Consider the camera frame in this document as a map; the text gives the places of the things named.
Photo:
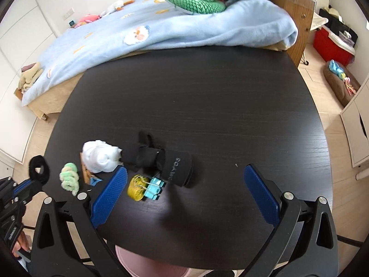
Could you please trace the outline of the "person's left hand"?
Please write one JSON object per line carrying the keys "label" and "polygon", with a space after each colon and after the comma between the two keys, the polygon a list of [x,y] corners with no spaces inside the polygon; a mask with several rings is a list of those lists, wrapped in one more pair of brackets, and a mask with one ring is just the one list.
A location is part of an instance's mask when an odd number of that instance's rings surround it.
{"label": "person's left hand", "polygon": [[23,249],[26,252],[30,252],[29,242],[24,231],[21,231],[20,235],[18,236],[17,242],[12,249],[12,254],[15,258],[19,257],[18,251],[20,249]]}

